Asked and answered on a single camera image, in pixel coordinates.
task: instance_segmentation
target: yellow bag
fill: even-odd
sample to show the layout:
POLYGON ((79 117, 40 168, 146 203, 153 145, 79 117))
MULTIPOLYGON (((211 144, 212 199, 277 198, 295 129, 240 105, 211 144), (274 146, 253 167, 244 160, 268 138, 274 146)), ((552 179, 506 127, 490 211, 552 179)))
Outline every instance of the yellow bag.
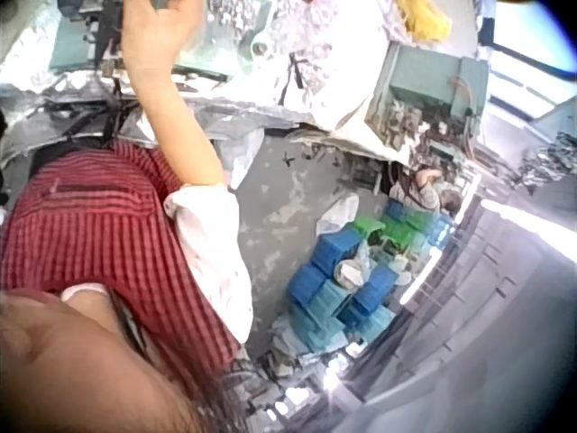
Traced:
POLYGON ((453 22, 428 0, 396 0, 407 30, 420 42, 442 41, 449 37, 453 22))

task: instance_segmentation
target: worker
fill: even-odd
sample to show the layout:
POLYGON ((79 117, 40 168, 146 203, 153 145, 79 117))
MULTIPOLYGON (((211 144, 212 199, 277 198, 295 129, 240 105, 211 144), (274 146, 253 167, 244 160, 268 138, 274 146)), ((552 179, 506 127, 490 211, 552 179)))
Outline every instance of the worker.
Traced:
POLYGON ((124 64, 160 148, 69 143, 15 204, 0 252, 0 431, 242 429, 220 384, 252 324, 239 208, 170 79, 203 7, 124 0, 124 64))
POLYGON ((433 182, 442 177, 443 172, 436 169, 423 169, 415 175, 406 174, 399 162, 387 162, 384 164, 380 190, 409 209, 431 213, 444 211, 455 218, 461 209, 463 196, 452 189, 444 189, 439 194, 433 182))

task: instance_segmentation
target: white sleeve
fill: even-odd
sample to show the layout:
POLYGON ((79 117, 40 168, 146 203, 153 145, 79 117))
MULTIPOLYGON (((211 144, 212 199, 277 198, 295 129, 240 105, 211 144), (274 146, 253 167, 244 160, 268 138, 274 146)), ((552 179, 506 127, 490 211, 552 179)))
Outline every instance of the white sleeve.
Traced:
POLYGON ((225 186, 188 186, 164 201, 188 268, 216 314, 244 344, 252 326, 251 279, 238 247, 239 208, 225 186))

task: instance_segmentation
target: sewing machine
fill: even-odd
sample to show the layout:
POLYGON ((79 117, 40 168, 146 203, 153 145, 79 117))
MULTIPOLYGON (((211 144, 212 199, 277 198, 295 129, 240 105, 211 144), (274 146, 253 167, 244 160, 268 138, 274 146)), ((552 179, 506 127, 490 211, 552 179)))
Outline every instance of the sewing machine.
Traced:
MULTIPOLYGON (((152 0, 156 9, 167 0, 152 0)), ((50 68, 101 69, 105 77, 123 69, 120 52, 122 0, 59 0, 63 15, 50 68)), ((203 34, 180 53, 175 70, 226 81, 249 74, 271 56, 266 33, 277 0, 207 0, 203 34)))
POLYGON ((410 144, 412 170, 441 169, 451 182, 474 157, 488 80, 486 61, 394 42, 365 122, 385 146, 410 144))

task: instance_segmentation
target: concrete floor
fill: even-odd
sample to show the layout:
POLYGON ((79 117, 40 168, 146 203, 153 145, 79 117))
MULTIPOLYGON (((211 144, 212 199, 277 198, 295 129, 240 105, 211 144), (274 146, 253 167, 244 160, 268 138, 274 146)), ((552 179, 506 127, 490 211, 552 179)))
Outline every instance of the concrete floor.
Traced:
MULTIPOLYGON (((315 246, 317 219, 350 190, 338 183, 343 154, 330 149, 311 161, 310 153, 280 138, 267 138, 247 177, 236 192, 241 208, 239 245, 252 278, 255 319, 247 349, 252 356, 269 348, 268 329, 286 306, 290 277, 306 262, 315 246), (290 167, 285 154, 295 158, 290 167)), ((5 170, 6 187, 14 201, 28 180, 30 157, 17 157, 5 170)), ((386 196, 359 189, 358 215, 379 215, 386 196)))

